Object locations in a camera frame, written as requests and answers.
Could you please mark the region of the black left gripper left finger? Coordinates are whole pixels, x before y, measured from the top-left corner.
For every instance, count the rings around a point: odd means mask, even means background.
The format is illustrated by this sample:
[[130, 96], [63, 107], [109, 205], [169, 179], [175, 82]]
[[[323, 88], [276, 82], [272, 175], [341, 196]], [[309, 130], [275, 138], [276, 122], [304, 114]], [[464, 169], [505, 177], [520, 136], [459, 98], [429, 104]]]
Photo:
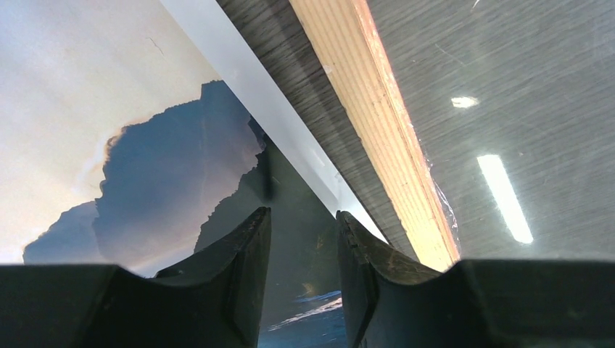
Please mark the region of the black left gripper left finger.
[[153, 278], [119, 265], [6, 265], [1, 345], [256, 347], [270, 246], [271, 211], [259, 207]]

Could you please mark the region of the pink wooden picture frame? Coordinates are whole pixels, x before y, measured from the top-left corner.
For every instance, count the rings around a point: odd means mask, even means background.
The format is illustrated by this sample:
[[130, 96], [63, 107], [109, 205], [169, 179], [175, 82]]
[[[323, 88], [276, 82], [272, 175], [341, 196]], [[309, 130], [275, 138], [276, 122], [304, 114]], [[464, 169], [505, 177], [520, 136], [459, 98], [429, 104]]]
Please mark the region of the pink wooden picture frame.
[[418, 260], [460, 258], [449, 222], [366, 1], [291, 1]]

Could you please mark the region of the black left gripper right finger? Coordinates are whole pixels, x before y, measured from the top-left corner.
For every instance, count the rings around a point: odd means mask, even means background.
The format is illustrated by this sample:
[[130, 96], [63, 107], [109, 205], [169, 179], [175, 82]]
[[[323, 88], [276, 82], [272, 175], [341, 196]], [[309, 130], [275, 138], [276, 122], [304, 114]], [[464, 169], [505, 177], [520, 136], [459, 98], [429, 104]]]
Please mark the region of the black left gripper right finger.
[[337, 213], [350, 347], [612, 347], [614, 264], [461, 260], [435, 271]]

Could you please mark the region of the mountain landscape photo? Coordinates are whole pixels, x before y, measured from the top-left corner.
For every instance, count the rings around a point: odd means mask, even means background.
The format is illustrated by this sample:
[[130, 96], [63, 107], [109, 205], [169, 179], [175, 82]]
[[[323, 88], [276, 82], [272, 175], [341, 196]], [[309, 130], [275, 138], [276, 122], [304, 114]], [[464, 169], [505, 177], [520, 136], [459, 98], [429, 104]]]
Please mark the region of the mountain landscape photo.
[[1, 268], [153, 278], [267, 207], [256, 347], [349, 347], [335, 213], [366, 210], [219, 6], [188, 9], [1, 3]]

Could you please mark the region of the clear plastic sheet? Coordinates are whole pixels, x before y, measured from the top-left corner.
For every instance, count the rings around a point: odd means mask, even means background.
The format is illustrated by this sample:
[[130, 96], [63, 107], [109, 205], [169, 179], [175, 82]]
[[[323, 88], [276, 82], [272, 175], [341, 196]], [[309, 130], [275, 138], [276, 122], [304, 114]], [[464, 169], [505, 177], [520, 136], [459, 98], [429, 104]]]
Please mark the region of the clear plastic sheet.
[[614, 3], [370, 1], [464, 258], [614, 258]]

